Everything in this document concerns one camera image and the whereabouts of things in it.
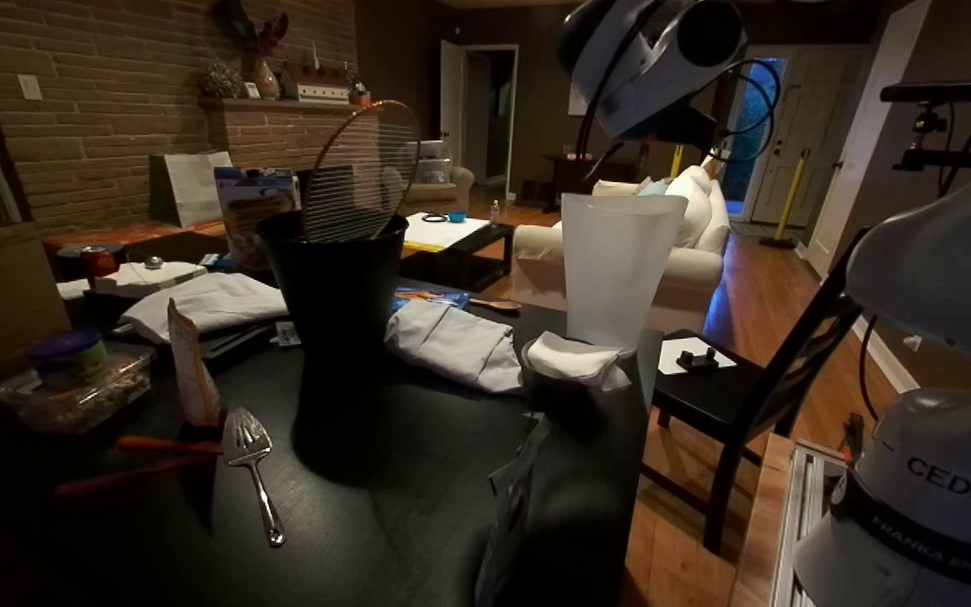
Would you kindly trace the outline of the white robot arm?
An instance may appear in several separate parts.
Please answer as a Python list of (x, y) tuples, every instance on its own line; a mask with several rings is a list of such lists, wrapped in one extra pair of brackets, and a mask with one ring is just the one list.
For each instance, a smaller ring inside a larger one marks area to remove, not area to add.
[[(695, 146), (689, 101), (742, 59), (733, 0), (582, 0), (563, 64), (615, 138)], [(869, 318), (971, 366), (971, 181), (935, 197), (822, 205), (813, 247), (848, 262)], [(891, 403), (832, 511), (799, 545), (819, 607), (971, 607), (971, 383), (917, 383)]]

